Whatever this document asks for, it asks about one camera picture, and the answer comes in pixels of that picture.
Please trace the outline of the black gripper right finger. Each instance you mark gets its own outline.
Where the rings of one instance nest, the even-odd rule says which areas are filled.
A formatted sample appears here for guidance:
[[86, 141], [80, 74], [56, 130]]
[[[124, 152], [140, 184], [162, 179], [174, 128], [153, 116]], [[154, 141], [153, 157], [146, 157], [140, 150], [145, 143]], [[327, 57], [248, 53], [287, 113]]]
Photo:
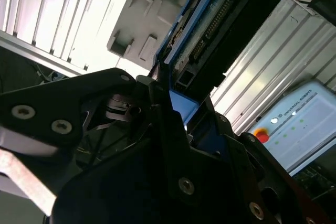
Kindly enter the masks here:
[[330, 217], [299, 188], [257, 137], [247, 132], [234, 137], [254, 162], [266, 206], [272, 210], [279, 207], [276, 213], [279, 223], [331, 223]]

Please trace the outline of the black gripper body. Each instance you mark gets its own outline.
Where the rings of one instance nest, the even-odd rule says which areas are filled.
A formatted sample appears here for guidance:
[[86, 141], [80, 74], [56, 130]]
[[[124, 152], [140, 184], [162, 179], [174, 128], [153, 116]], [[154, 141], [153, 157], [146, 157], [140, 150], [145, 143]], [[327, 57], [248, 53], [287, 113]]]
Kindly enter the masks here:
[[52, 223], [249, 223], [229, 167], [190, 149], [178, 163], [194, 185], [165, 174], [161, 148], [145, 140], [81, 173], [57, 197]]

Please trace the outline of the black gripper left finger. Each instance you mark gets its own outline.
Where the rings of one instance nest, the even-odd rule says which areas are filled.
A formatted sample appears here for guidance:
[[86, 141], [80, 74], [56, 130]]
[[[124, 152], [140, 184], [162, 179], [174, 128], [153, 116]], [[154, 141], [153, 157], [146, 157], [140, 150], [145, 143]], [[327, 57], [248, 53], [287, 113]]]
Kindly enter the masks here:
[[181, 177], [186, 168], [178, 166], [191, 148], [167, 73], [133, 78], [118, 68], [1, 95], [1, 190], [31, 200], [57, 199], [81, 174], [71, 166], [83, 136], [115, 121], [131, 123], [135, 144], [155, 142], [166, 176], [179, 177], [180, 189], [194, 193], [193, 183]]

